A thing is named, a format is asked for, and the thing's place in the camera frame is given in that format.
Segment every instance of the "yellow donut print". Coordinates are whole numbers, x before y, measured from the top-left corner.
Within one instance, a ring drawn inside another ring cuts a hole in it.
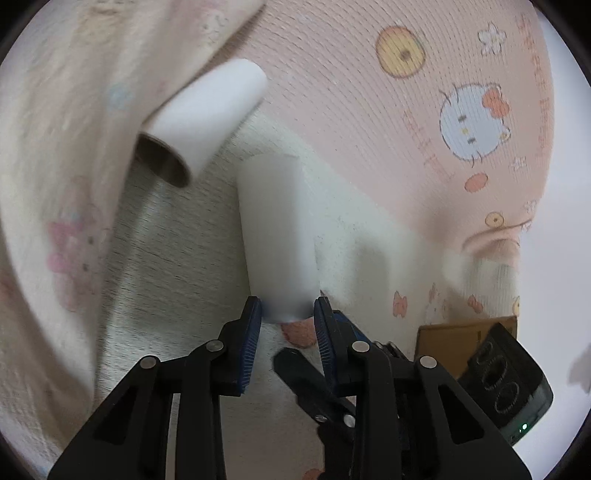
[[[405,27],[384,28],[375,44],[382,70],[396,78],[410,77],[425,63],[425,49]]]

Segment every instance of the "white flower print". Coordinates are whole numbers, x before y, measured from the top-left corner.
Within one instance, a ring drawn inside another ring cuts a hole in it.
[[[488,54],[498,55],[501,53],[502,45],[507,38],[507,34],[498,30],[494,23],[488,24],[488,30],[478,32],[478,40],[482,43],[482,56]]]
[[[530,200],[529,202],[525,202],[523,206],[527,213],[530,215],[535,212],[535,208],[538,206],[538,200]]]
[[[509,164],[509,168],[513,171],[517,171],[520,168],[525,168],[527,166],[527,162],[525,157],[515,157],[513,161]]]

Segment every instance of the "red bow print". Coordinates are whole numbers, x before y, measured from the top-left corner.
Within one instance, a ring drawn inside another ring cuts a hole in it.
[[[482,106],[491,110],[491,117],[505,118],[509,114],[509,104],[501,98],[497,87],[489,88],[482,96]]]
[[[392,306],[392,313],[395,317],[400,315],[402,318],[406,317],[406,310],[408,307],[408,301],[406,296],[401,297],[398,290],[394,293],[394,305]]]
[[[476,313],[482,313],[484,310],[482,303],[480,303],[474,295],[470,295],[470,298],[468,299],[468,305],[472,307],[472,310],[474,310]]]

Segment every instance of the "white cylinder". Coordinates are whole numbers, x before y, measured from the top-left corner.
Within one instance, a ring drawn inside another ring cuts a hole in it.
[[[319,296],[309,193],[297,157],[256,155],[238,175],[242,237],[251,294],[264,321],[289,323],[313,315]]]
[[[185,186],[261,101],[267,76],[246,59],[199,77],[143,125],[136,153],[159,176]]]

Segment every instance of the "brown cardboard box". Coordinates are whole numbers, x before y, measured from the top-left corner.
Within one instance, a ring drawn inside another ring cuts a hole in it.
[[[423,355],[432,356],[453,377],[459,378],[467,367],[468,359],[497,322],[517,338],[517,317],[501,317],[470,323],[423,325],[418,330],[415,359]]]

